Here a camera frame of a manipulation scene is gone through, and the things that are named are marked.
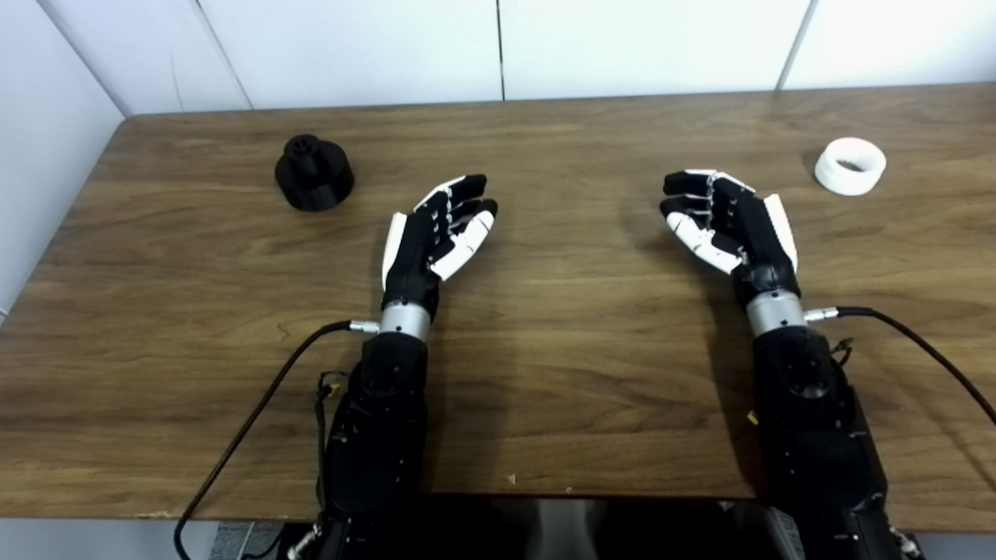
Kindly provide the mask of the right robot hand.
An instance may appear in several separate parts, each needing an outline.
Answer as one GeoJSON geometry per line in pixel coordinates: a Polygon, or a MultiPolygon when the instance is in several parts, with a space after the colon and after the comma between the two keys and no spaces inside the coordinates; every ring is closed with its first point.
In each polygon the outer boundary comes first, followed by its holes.
{"type": "Polygon", "coordinates": [[[718,170],[682,170],[663,178],[659,210],[693,255],[731,278],[741,307],[767,292],[801,296],[799,255],[779,195],[761,198],[718,170]]]}

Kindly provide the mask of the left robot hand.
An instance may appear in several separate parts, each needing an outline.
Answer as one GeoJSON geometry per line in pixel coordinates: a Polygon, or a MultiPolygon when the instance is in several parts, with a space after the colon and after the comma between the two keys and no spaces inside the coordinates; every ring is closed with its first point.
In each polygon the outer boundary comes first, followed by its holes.
{"type": "Polygon", "coordinates": [[[484,174],[461,175],[391,217],[383,257],[383,308],[413,304],[437,315],[439,286],[484,244],[498,214],[484,174]]]}

